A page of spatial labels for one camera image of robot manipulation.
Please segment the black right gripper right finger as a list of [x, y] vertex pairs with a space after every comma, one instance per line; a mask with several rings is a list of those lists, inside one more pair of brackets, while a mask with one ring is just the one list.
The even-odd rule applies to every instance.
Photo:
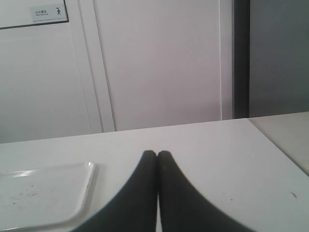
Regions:
[[159, 152], [157, 174], [162, 231], [244, 231], [242, 224], [219, 210], [195, 189], [170, 152]]

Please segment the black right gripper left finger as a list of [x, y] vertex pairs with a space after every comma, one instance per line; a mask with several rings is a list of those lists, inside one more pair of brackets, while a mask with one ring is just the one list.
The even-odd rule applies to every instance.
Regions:
[[157, 220], [157, 156], [143, 152], [134, 172], [108, 204], [76, 232], [155, 232]]

